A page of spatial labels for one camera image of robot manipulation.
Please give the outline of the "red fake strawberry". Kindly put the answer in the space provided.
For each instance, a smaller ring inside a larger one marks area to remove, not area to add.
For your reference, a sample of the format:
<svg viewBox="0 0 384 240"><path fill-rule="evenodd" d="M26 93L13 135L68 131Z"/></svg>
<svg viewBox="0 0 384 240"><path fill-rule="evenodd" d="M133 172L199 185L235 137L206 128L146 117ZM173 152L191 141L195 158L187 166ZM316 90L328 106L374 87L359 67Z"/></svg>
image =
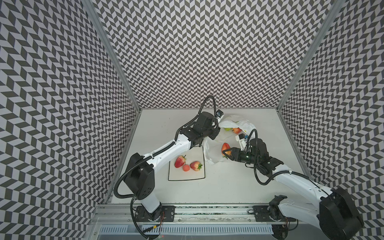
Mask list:
<svg viewBox="0 0 384 240"><path fill-rule="evenodd" d="M190 168L194 171L200 171L203 167L203 164L201 162L195 161L190 164Z"/></svg>
<svg viewBox="0 0 384 240"><path fill-rule="evenodd" d="M221 153L222 153L222 150L229 149L229 148L231 148L231 147L230 147L230 145L228 143L223 143L222 149L221 149Z"/></svg>
<svg viewBox="0 0 384 240"><path fill-rule="evenodd" d="M186 164L186 155L178 156L175 161L175 168L183 167Z"/></svg>

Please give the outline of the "white plastic bag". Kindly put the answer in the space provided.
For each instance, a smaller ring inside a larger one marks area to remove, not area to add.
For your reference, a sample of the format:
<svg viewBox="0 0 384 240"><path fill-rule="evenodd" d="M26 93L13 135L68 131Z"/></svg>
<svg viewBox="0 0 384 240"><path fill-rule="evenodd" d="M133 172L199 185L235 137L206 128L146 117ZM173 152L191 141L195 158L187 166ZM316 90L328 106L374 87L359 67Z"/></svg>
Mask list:
<svg viewBox="0 0 384 240"><path fill-rule="evenodd" d="M205 161L211 165L217 164L219 162L230 162L231 160L228 160L222 156L221 149L223 143L228 143L231 148L240 148L239 143L236 141L236 135L249 135L251 131L256 128L256 126L249 120L237 115L224 117L219 122L219 127L219 135L214 140L205 138L202 144ZM240 128L242 132L235 134L233 131L225 131L224 128Z"/></svg>

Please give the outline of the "small red fake fruit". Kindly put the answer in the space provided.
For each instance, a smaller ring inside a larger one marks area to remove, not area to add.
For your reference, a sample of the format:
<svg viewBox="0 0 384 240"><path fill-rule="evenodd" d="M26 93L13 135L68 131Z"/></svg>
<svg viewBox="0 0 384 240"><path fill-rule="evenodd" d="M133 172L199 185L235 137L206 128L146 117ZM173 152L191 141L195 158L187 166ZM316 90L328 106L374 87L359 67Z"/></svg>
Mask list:
<svg viewBox="0 0 384 240"><path fill-rule="evenodd" d="M190 166L189 165L184 165L183 166L183 171L184 172L188 172L190 170Z"/></svg>

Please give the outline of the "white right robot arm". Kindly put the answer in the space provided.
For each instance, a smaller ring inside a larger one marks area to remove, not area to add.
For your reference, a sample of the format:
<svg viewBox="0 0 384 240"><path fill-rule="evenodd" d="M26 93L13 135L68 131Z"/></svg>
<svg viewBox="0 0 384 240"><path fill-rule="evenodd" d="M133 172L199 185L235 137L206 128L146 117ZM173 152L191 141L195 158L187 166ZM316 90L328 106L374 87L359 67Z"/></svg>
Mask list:
<svg viewBox="0 0 384 240"><path fill-rule="evenodd" d="M227 159L253 165L257 182L266 186L276 181L293 190L302 201L275 196L267 207L254 208L255 215L268 214L275 222L295 219L319 228L330 240L350 240L364 227L364 220L351 195L342 188L331 189L295 172L271 157L262 139L240 139L240 148L222 148Z"/></svg>

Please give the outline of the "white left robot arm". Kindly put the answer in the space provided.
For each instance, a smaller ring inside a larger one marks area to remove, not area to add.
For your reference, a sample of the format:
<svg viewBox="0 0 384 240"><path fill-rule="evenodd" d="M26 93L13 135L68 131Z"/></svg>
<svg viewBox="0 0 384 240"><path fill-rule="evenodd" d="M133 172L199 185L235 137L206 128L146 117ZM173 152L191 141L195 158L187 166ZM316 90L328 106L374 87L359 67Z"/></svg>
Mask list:
<svg viewBox="0 0 384 240"><path fill-rule="evenodd" d="M214 140L220 133L219 122L224 113L199 112L191 121L180 127L175 138L157 150L148 154L135 153L131 156L125 173L119 178L114 188L114 195L119 199L129 195L118 193L120 183L131 190L133 198L141 201L144 213L151 221L156 221L162 214L163 206L153 193L156 173L172 160L186 153L193 147L200 147L205 138Z"/></svg>

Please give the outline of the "red fake apple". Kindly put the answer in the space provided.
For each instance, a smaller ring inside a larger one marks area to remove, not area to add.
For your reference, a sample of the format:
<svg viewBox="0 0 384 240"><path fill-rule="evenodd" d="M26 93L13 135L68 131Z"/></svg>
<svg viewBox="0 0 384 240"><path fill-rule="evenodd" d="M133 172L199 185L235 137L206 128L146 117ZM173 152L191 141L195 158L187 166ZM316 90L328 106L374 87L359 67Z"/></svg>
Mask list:
<svg viewBox="0 0 384 240"><path fill-rule="evenodd" d="M235 133L235 134L239 134L242 132L242 130L240 128L233 128L232 131Z"/></svg>

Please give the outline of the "white mat with black border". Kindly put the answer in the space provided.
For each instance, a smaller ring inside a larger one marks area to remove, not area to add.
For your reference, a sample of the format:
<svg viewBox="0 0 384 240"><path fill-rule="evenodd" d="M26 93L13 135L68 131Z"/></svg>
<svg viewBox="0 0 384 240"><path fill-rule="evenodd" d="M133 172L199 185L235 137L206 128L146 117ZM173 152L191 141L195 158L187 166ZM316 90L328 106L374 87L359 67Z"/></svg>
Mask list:
<svg viewBox="0 0 384 240"><path fill-rule="evenodd" d="M203 147L194 147L169 164L168 181L193 181L206 178Z"/></svg>

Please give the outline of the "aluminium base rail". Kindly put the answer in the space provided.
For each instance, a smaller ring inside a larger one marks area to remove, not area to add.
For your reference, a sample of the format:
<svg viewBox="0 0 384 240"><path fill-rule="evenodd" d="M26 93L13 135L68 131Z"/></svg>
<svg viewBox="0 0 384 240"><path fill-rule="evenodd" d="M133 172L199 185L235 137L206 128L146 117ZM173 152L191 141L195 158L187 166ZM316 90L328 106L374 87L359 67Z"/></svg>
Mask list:
<svg viewBox="0 0 384 240"><path fill-rule="evenodd" d="M84 240L142 240L136 227L146 229L154 222L133 223L134 204L107 204L96 207ZM301 221L257 222L254 204L174 204L174 210L149 235L157 240L325 240L324 233Z"/></svg>

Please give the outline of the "aluminium right corner post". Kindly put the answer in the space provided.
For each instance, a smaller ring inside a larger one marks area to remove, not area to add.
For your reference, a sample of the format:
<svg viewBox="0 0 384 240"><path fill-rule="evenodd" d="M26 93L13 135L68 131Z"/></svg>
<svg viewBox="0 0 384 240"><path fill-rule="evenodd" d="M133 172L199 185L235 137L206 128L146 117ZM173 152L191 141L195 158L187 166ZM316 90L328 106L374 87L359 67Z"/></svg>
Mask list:
<svg viewBox="0 0 384 240"><path fill-rule="evenodd" d="M313 42L311 43L307 53L305 54L302 62L299 65L299 68L297 69L295 75L293 76L287 90L283 94L279 104L277 105L277 111L280 112L285 103L290 98L291 94L295 90L297 84L299 83L299 80L305 73L308 65L310 64L312 58L314 57L316 51L318 50L320 44L322 43L323 39L326 37L327 32L329 31L331 25L335 21L336 17L338 16L339 12L341 11L343 5L346 1L337 0L334 2L334 4L331 6L329 13L326 15L324 22L322 23L321 27L319 28L319 31L317 32Z"/></svg>

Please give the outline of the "aluminium corner post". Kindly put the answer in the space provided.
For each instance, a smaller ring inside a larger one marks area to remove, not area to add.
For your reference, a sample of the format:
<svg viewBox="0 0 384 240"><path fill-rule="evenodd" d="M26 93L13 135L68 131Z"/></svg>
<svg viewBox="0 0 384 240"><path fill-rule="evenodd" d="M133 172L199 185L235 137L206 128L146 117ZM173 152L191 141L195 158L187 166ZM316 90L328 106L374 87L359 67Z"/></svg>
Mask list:
<svg viewBox="0 0 384 240"><path fill-rule="evenodd" d="M141 111L141 108L136 100L136 97L130 87L130 84L129 84L129 81L124 73L124 70L117 58L117 55L111 45L111 41L110 39L108 38L107 36L107 33L100 21L100 18L97 14L97 11L95 10L94 8L94 5L93 5L93 1L89 1L89 0L83 0L82 1L82 4L84 6L84 9L85 11L87 12L88 16L89 16L89 19L90 21L92 22L101 42L103 43L104 47L105 47L105 51L106 53L108 54L112 64L114 65L115 67L115 70L122 82L122 85L124 86L129 98L131 99L132 103L133 103L133 106L135 108L136 111L140 112Z"/></svg>
<svg viewBox="0 0 384 240"><path fill-rule="evenodd" d="M291 94L295 90L297 84L299 83L299 80L305 73L308 65L310 64L312 58L314 57L316 51L318 50L320 44L322 43L323 39L326 37L327 32L329 31L331 25L335 21L336 17L338 16L339 12L341 11L343 5L346 1L337 0L334 2L334 4L331 6L329 13L326 15L324 22L322 23L321 27L319 28L319 31L317 32L313 42L311 43L307 53L305 54L302 62L299 65L299 68L297 69L295 75L293 76L287 90L283 94L279 104L277 105L277 111L280 112L285 103L290 98Z"/></svg>

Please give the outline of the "aluminium left corner post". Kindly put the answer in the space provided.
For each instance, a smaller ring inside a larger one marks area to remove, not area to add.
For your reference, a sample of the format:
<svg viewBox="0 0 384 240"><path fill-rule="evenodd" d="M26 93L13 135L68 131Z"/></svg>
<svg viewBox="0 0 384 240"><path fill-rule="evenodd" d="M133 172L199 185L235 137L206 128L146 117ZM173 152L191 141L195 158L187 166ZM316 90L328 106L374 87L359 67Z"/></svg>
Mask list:
<svg viewBox="0 0 384 240"><path fill-rule="evenodd" d="M83 0L82 1L82 4L84 6L84 9L85 11L87 12L88 16L89 16L89 19L90 21L92 22L101 42L103 43L104 47L105 47L105 51L106 53L108 54L112 64L114 65L115 67L115 70L122 82L122 85L124 86L129 98L131 99L132 103L133 103L133 106L135 108L136 111L140 112L141 111L141 108L136 100L136 97L130 87L130 84L129 84L129 81L124 73L124 70L117 58L117 55L111 45L111 41L110 39L108 38L107 36L107 33L100 21L100 18L97 14L97 11L95 10L94 8L94 5L93 5L93 1L89 1L89 0Z"/></svg>

